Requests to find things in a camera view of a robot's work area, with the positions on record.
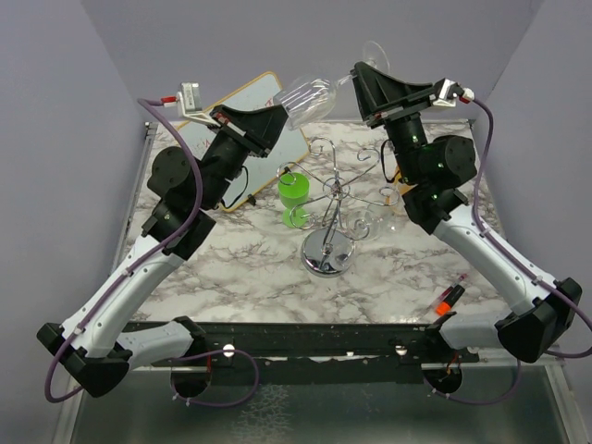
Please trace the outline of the clear wine glass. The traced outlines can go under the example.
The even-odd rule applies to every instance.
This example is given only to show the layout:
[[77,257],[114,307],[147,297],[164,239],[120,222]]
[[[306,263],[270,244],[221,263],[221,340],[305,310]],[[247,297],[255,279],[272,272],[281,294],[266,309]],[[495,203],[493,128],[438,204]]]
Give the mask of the clear wine glass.
[[287,128],[298,130],[326,117],[336,104],[338,90],[354,77],[349,73],[333,81],[316,75],[300,76],[273,96],[273,105],[281,105],[286,111]]
[[355,259],[356,245],[362,241],[371,241],[378,236],[381,218],[377,212],[369,208],[355,209],[340,214],[339,228],[344,241],[338,247],[336,264],[345,272]]

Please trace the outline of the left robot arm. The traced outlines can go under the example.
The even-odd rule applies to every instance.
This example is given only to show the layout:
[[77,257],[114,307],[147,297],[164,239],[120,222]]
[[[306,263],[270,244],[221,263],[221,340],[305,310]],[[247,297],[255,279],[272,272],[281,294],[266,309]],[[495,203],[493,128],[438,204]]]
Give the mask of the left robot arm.
[[136,332],[124,328],[161,282],[204,243],[216,224],[209,211],[222,202],[248,157],[271,153],[288,120],[280,105],[253,111],[218,105],[210,116],[207,125],[215,137],[202,157],[179,140],[154,159],[147,186],[159,201],[113,274],[67,320],[39,329],[37,339],[54,357],[47,384],[62,365],[80,389],[98,398],[137,367],[164,360],[191,365],[202,359],[204,334],[186,316]]

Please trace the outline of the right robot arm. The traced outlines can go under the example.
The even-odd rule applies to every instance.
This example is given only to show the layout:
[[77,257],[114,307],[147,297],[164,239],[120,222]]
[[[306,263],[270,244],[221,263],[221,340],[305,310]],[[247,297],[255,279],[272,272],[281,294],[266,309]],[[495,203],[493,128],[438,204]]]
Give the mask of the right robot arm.
[[478,200],[461,193],[463,184],[480,181],[486,164],[472,140],[427,140],[423,110],[476,103],[475,93],[448,79],[407,83],[365,62],[356,63],[351,75],[363,122],[385,129],[401,182],[410,188],[402,196],[409,219],[460,254],[508,305],[499,313],[440,315],[437,332],[425,338],[426,354],[445,362],[459,349],[503,348],[522,362],[536,362],[580,314],[582,288],[526,259],[480,217]]

